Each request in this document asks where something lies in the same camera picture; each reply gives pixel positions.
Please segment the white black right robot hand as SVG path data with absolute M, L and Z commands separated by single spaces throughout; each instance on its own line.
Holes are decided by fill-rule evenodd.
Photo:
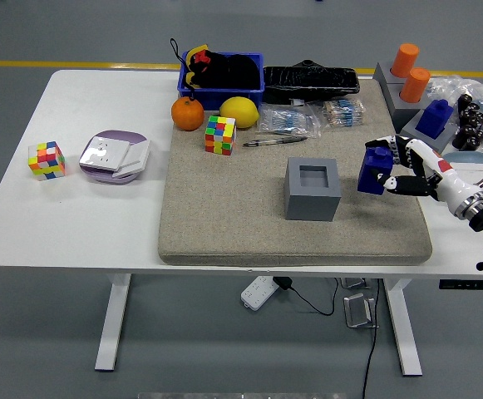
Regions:
M 483 190 L 465 182 L 447 160 L 422 140 L 393 135 L 371 140 L 365 146 L 389 149 L 394 164 L 413 171 L 412 175 L 392 176 L 374 170 L 372 175 L 377 183 L 388 192 L 430 196 L 446 203 L 458 219 L 470 220 L 483 205 Z

